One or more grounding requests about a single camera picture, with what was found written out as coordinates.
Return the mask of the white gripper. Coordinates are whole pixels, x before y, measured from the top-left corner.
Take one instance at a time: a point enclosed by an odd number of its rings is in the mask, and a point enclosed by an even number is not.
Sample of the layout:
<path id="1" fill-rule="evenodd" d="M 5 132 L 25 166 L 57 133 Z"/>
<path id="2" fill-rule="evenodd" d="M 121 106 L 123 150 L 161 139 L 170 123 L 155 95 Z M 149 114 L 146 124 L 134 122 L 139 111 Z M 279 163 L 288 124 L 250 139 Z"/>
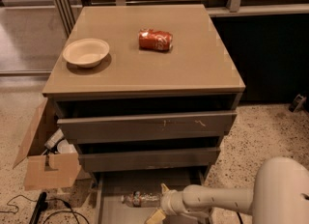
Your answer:
<path id="1" fill-rule="evenodd" d="M 165 183 L 161 185 L 161 209 L 156 209 L 145 221 L 145 224 L 161 224 L 167 215 L 181 215 L 185 212 L 183 193 L 170 190 Z"/>

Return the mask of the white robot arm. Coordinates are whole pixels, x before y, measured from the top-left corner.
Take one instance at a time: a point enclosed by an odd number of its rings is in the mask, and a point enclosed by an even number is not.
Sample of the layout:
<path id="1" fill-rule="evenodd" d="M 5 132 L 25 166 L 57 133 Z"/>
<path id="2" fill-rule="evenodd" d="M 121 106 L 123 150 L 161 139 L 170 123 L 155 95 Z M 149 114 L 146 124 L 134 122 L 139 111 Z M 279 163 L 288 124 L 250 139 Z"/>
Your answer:
<path id="1" fill-rule="evenodd" d="M 253 188 L 211 188 L 191 184 L 182 191 L 162 187 L 159 207 L 145 224 L 168 215 L 203 216 L 210 208 L 248 214 L 252 224 L 309 224 L 309 171 L 287 157 L 266 160 Z"/>

